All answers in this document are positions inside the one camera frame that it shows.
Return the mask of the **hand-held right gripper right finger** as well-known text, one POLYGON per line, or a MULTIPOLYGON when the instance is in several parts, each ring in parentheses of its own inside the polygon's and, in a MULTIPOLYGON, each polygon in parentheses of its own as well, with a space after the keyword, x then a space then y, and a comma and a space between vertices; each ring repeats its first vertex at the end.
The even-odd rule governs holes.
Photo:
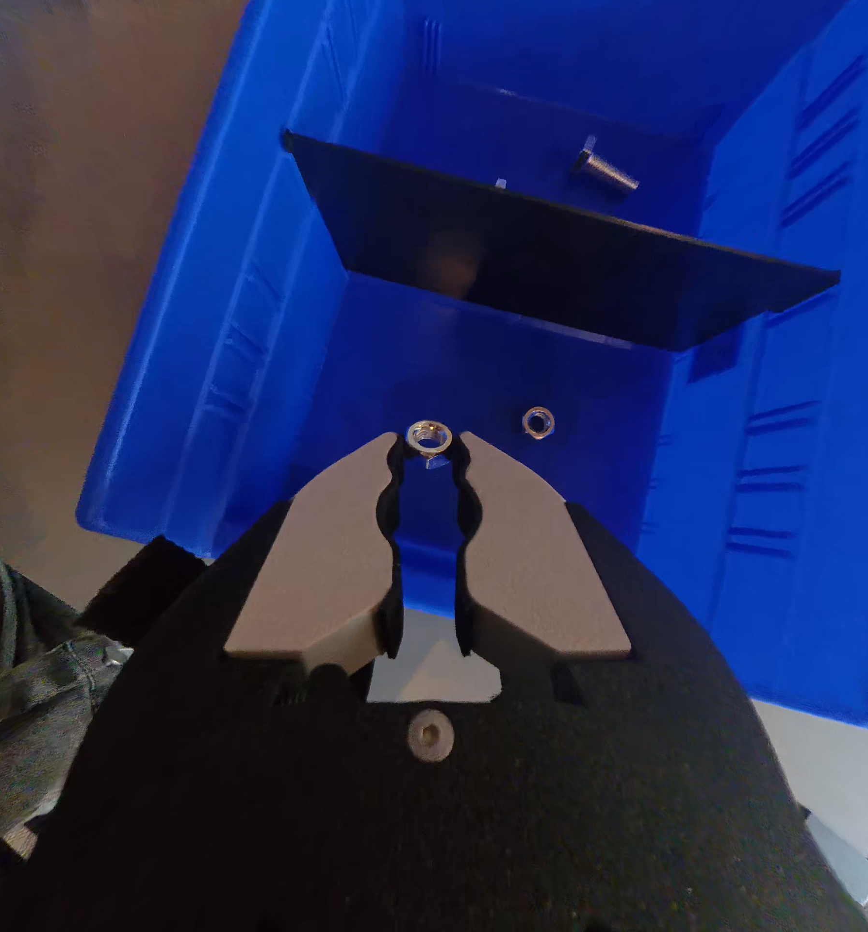
POLYGON ((474 433, 456 444, 461 651, 484 659, 627 658, 630 640, 564 497, 474 433))

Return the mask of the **person's denim jacket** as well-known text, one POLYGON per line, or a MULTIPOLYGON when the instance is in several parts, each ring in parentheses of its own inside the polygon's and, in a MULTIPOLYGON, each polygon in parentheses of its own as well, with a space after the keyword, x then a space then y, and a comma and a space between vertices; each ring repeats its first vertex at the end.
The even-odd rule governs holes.
POLYGON ((132 653, 0 559, 0 842, 55 807, 132 653))

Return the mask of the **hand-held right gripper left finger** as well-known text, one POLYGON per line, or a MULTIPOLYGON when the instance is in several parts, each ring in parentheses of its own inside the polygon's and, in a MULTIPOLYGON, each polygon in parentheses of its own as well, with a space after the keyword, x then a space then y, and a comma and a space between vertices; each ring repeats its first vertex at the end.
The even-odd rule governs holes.
POLYGON ((225 643, 240 659, 357 672, 396 657, 404 628, 400 523, 405 443, 383 433, 291 500, 225 643))

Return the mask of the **black bin divider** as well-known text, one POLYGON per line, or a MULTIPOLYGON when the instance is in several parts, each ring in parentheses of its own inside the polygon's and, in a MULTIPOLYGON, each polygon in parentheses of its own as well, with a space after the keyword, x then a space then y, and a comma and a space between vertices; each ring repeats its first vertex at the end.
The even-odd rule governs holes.
POLYGON ((841 282, 719 246, 284 131, 352 273, 672 352, 841 282))

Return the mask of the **blue plastic bin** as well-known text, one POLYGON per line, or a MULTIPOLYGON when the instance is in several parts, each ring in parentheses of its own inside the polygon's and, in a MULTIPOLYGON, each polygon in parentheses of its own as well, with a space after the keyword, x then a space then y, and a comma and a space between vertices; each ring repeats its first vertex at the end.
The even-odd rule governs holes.
POLYGON ((585 506, 753 698, 868 728, 868 2, 249 2, 78 521, 218 556, 424 417, 585 506), (672 352, 381 281, 284 131, 841 282, 672 352), (635 192, 571 174, 590 134, 635 192))

